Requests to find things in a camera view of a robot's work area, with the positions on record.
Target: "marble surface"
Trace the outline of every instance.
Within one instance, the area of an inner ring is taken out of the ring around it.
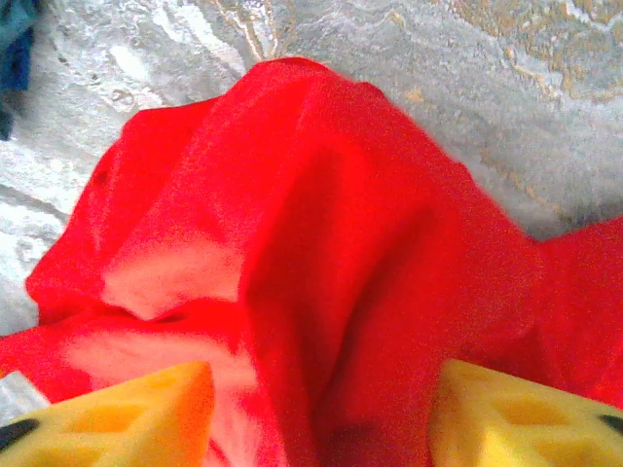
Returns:
[[[22,281],[122,124],[279,56],[380,87],[535,237],[623,213],[620,0],[44,3],[31,89],[6,96],[0,335],[35,322]]]

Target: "yellow plastic object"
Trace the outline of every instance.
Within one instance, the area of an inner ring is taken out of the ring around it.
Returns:
[[[441,376],[430,423],[435,467],[623,467],[614,407],[460,361]]]
[[[0,452],[2,467],[196,467],[214,405],[209,366],[189,363],[54,404]]]

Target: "gray stone floor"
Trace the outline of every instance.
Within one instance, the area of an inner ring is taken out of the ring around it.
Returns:
[[[306,55],[405,109],[529,234],[623,213],[620,0],[48,0],[31,89],[0,145],[0,335],[22,281],[139,109]]]

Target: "black tip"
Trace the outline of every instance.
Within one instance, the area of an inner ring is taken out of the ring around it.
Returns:
[[[623,418],[614,415],[600,415],[600,420],[607,426],[618,432],[619,435],[623,435]]]
[[[0,451],[8,448],[38,426],[38,420],[27,418],[26,420],[16,421],[10,425],[0,427]]]

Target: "red cloth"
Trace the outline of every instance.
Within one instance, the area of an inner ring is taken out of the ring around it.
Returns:
[[[262,63],[129,121],[0,362],[57,401],[223,342],[257,372],[258,465],[272,444],[293,466],[423,465],[450,357],[623,408],[622,233],[530,240],[376,88]]]

